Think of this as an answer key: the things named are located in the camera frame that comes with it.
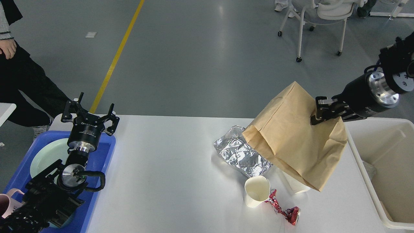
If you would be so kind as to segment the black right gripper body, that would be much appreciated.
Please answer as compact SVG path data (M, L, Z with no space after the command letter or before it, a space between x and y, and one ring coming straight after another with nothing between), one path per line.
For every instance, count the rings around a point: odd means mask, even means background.
M382 72L369 71L347 84L338 99L362 120L396 107L399 94L391 90Z

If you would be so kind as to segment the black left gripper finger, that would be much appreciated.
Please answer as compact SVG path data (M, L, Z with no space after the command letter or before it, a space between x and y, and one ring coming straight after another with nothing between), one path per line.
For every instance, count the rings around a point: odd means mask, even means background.
M115 133L120 118L114 113L114 106L115 104L112 103L106 115L98 117L96 120L94 120L94 126L100 134L105 133L108 136L112 136ZM111 125L109 127L106 127L105 123L108 121L111 122Z
M81 106L84 93L81 92L78 98L68 100L61 116L61 122L71 122L73 124L92 123L92 114Z

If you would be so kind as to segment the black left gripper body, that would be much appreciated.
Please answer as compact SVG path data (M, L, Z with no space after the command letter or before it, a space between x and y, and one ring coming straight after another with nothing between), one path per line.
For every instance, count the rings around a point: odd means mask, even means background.
M103 123L73 121L67 145L71 150L94 152L98 148L99 140L104 130L105 125Z

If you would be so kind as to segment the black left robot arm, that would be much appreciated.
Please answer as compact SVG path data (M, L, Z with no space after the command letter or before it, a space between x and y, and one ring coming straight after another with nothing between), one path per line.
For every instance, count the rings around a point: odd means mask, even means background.
M2 233L38 233L54 224L62 227L84 204L79 199L82 192L98 192L105 187L102 171L86 169L90 153L98 148L102 133L115 133L120 118L111 104L108 113L97 116L81 106L83 93L79 98L67 101L61 116L62 122L71 122L68 158L57 159L26 185L23 205L9 216L1 218Z

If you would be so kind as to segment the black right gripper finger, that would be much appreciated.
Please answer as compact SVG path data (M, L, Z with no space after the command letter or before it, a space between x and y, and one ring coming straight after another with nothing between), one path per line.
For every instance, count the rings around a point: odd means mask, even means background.
M348 104L339 99L327 99L324 96L315 98L316 112L311 116L311 125L317 125L332 118L337 118L345 114L348 110Z
M349 107L336 107L335 118L341 117L343 121L355 121L358 119L356 115Z

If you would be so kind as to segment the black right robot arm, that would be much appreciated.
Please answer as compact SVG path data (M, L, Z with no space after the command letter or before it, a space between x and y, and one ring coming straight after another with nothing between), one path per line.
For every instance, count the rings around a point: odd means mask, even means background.
M404 39L397 37L395 44L380 49L377 63L365 68L340 94L315 98L311 124L337 117L343 121L362 120L396 107L400 95L413 91L413 50L413 34Z

